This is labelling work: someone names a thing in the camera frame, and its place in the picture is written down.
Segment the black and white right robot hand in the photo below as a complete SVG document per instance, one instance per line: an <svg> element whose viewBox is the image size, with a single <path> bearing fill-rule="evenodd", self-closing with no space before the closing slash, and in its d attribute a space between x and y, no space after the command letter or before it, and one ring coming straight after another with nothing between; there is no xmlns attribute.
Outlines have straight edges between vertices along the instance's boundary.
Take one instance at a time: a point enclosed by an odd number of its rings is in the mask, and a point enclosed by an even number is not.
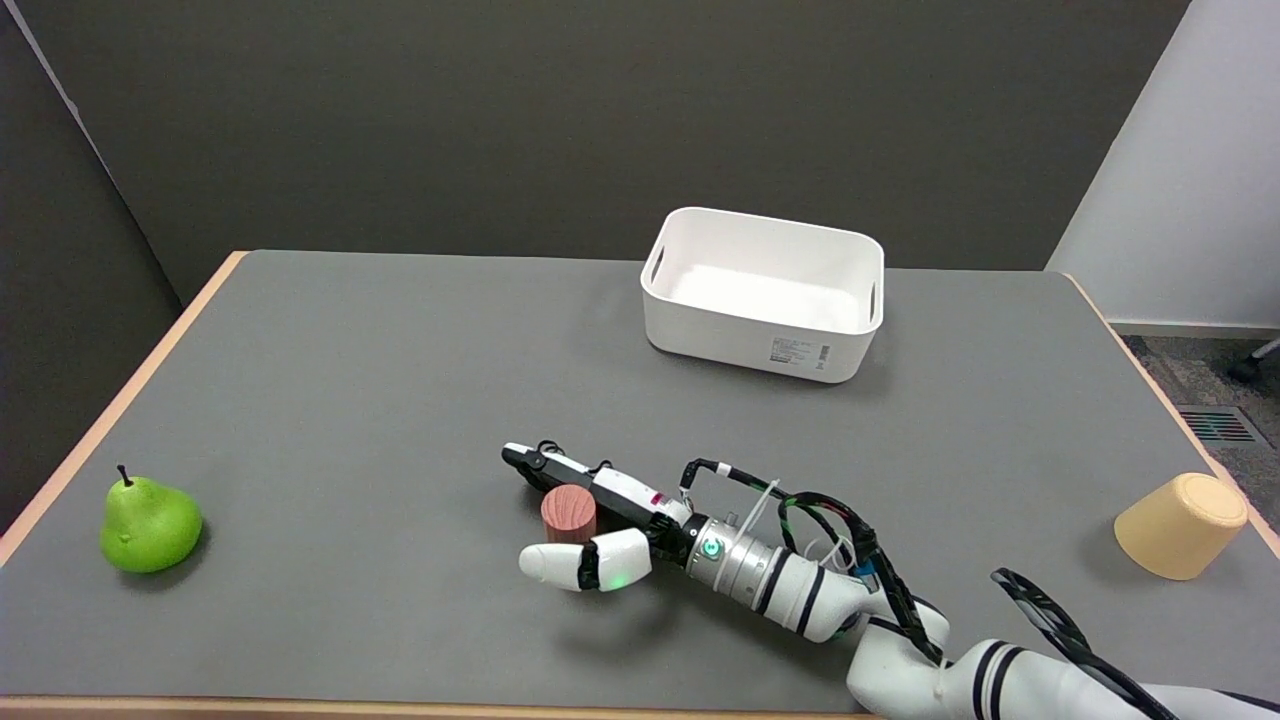
<svg viewBox="0 0 1280 720"><path fill-rule="evenodd" d="M646 577L654 561L681 562L692 520L687 503L617 470L571 459L553 441L507 443L502 460L541 493L547 541L518 555L518 569L563 591L618 591Z"/></svg>

